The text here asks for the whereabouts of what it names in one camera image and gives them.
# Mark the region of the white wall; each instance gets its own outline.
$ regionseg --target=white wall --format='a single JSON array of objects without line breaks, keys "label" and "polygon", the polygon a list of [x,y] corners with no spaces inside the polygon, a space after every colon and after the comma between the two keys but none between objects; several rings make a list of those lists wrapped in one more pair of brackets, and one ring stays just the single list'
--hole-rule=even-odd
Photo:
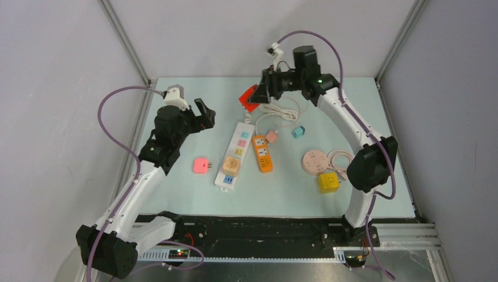
[{"label": "white wall", "polygon": [[[260,76],[266,48],[291,31],[327,37],[346,76],[375,76],[415,0],[119,0],[112,1],[145,69],[153,78]],[[324,70],[338,74],[319,39],[295,35],[282,45],[315,45]]]},{"label": "white wall", "polygon": [[381,82],[457,281],[496,281],[498,2],[430,1]]},{"label": "white wall", "polygon": [[[53,281],[125,155],[99,128],[99,102],[140,79],[94,0],[1,1],[0,69],[0,281]],[[104,109],[125,142],[139,95]]]}]

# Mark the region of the orange power strip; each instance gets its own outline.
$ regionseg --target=orange power strip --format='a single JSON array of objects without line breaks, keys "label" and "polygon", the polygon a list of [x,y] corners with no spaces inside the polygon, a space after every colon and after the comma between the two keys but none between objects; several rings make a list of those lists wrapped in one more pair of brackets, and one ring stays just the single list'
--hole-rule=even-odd
[{"label": "orange power strip", "polygon": [[270,151],[268,150],[265,137],[263,135],[254,136],[253,145],[258,164],[260,165],[260,171],[262,173],[271,172],[273,170],[273,163],[271,162]]}]

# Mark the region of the light blue table surface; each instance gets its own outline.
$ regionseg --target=light blue table surface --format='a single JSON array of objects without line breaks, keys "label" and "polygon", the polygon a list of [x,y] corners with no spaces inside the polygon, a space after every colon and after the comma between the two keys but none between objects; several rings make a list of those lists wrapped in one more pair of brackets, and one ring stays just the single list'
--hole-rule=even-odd
[{"label": "light blue table surface", "polygon": [[[334,123],[313,104],[306,101],[299,92],[285,93],[284,97],[294,98],[301,109],[308,105],[298,122],[291,127],[277,128],[278,117],[265,117],[258,123],[258,130],[266,133],[278,129],[279,138],[270,144],[270,154],[274,170],[262,174],[258,169],[252,146],[244,160],[239,179],[233,192],[223,192],[214,185],[214,178],[221,166],[223,156],[232,137],[237,122],[244,119],[244,111],[238,97],[258,83],[259,78],[160,78],[156,89],[166,90],[168,86],[180,84],[185,89],[185,100],[199,112],[195,98],[216,111],[216,124],[213,129],[190,135],[180,149],[180,158],[155,191],[141,213],[158,213],[167,210],[178,214],[223,215],[223,216],[273,216],[273,217],[340,217],[351,198],[352,186],[342,181],[336,193],[320,194],[317,177],[304,172],[301,159],[312,149],[328,153],[330,150],[351,151],[346,139]],[[389,136],[389,127],[381,100],[373,78],[345,78],[345,93],[363,117],[381,134]],[[294,102],[281,99],[279,105],[297,109]],[[150,107],[140,147],[154,128],[157,109],[163,106],[159,95],[154,95]],[[253,112],[253,123],[263,113]],[[305,135],[294,139],[291,131],[303,125]],[[205,156],[213,164],[207,174],[194,174],[193,162],[196,157]],[[346,160],[338,162],[347,164]],[[396,161],[396,197],[387,201],[378,198],[373,217],[414,217],[414,212],[405,178]],[[391,182],[383,185],[381,191],[390,194]]]}]

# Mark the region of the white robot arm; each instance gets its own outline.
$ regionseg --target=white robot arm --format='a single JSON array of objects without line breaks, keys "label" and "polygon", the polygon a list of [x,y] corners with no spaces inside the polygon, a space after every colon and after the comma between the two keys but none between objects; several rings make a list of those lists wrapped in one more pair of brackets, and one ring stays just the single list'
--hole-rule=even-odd
[{"label": "white robot arm", "polygon": [[141,224],[135,220],[143,203],[180,157],[180,147],[186,137],[214,126],[215,111],[206,107],[201,99],[194,101],[200,116],[195,116],[183,99],[181,86],[171,86],[164,92],[165,106],[157,111],[155,129],[138,155],[140,174],[131,175],[109,209],[92,227],[82,225],[76,233],[85,264],[123,279],[139,255],[173,236],[175,223],[166,216]]},{"label": "white robot arm", "polygon": [[[273,44],[268,53],[278,62],[282,50]],[[294,69],[282,72],[277,65],[263,70],[261,82],[245,105],[269,103],[271,98],[279,99],[283,92],[301,91],[304,98],[321,109],[337,125],[346,137],[356,155],[348,167],[348,179],[354,189],[348,210],[343,216],[343,226],[350,237],[364,232],[365,217],[368,214],[372,197],[380,184],[389,177],[389,166],[382,149],[388,154],[394,167],[398,143],[394,137],[383,138],[375,131],[351,105],[347,96],[339,93],[339,82],[330,74],[322,74],[316,50],[312,46],[294,49]]]}]

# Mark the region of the power strip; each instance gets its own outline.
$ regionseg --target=power strip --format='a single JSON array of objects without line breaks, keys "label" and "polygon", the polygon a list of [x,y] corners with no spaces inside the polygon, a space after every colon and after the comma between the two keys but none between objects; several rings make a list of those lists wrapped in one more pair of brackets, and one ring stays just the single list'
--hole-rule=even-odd
[{"label": "power strip", "polygon": [[270,150],[266,144],[265,136],[254,136],[253,144],[261,173],[272,172],[273,162],[271,161]]},{"label": "power strip", "polygon": [[[234,134],[232,135],[232,139],[228,144],[227,153],[225,153],[223,160],[226,159],[227,156],[237,157],[240,159],[240,166],[242,169],[242,164],[244,162],[245,154],[249,149],[251,140],[253,138],[253,134],[254,134],[254,125],[239,122],[237,124],[237,127],[235,128]],[[219,186],[222,191],[227,191],[228,189],[233,190],[235,187],[235,183],[237,182],[238,176],[233,177],[224,174],[221,166],[220,166],[220,171],[218,172],[218,175],[214,180],[214,184]]]}]

